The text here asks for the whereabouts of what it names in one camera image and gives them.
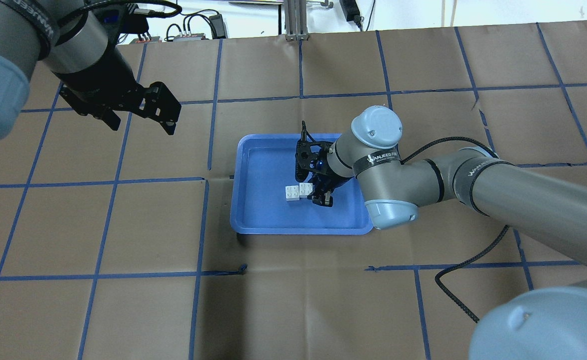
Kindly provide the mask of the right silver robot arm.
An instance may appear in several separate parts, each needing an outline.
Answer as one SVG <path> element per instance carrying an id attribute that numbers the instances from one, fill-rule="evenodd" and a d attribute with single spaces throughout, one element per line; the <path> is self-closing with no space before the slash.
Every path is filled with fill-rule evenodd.
<path id="1" fill-rule="evenodd" d="M 308 198 L 321 207 L 332 207 L 335 189 L 357 180 L 378 230 L 412 223 L 419 208 L 456 199 L 587 267 L 587 187 L 515 166 L 469 137 L 452 137 L 471 144 L 456 152 L 403 159 L 397 149 L 402 134 L 399 117 L 383 105 L 365 109 L 334 142 L 314 141 L 303 127 L 296 180 L 310 178 Z M 476 323 L 470 360 L 587 360 L 587 280 L 525 292 L 478 317 L 442 282 L 478 259 L 435 276 Z"/>

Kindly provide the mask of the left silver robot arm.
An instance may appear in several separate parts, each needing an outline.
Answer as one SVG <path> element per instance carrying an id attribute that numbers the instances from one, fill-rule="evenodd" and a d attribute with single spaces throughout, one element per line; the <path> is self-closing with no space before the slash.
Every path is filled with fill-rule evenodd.
<path id="1" fill-rule="evenodd" d="M 0 0 L 0 141 L 12 132 L 30 93 L 36 64 L 61 81 L 58 93 L 79 115 L 91 116 L 117 131 L 118 112 L 158 123 L 175 134 L 182 109 L 160 81 L 140 84 L 116 47 L 139 18 L 172 18 L 182 7 L 167 0 L 141 9 L 138 0 Z"/>

